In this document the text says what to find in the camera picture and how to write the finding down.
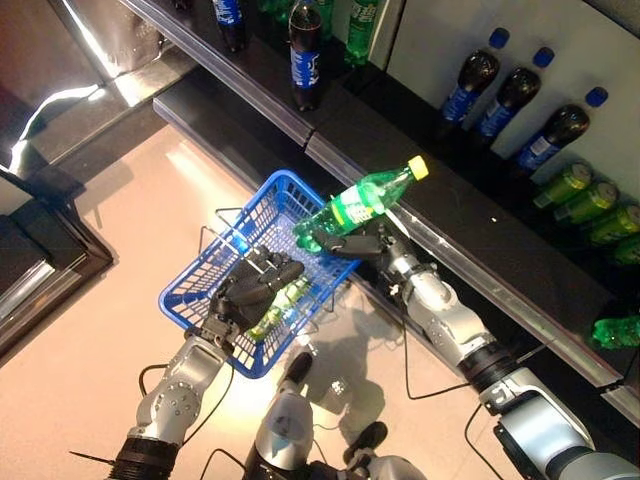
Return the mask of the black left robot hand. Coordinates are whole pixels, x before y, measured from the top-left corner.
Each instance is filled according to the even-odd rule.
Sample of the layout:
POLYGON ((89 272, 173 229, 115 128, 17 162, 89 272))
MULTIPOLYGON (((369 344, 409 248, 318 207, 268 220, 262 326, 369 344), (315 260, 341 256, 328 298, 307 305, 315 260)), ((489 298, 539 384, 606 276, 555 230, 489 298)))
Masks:
POLYGON ((212 295, 208 317, 233 323, 244 333, 259 323, 276 294, 303 272, 302 262, 260 245, 235 264, 212 295))

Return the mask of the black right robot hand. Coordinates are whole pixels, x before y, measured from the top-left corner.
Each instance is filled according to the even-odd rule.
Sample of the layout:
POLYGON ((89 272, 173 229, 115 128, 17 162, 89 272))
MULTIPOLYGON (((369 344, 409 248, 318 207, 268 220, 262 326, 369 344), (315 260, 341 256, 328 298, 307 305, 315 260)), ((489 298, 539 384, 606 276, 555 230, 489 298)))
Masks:
POLYGON ((324 252, 345 259, 385 263, 415 254, 408 230, 392 211, 369 220, 349 235, 338 236, 314 229, 312 238, 324 252))

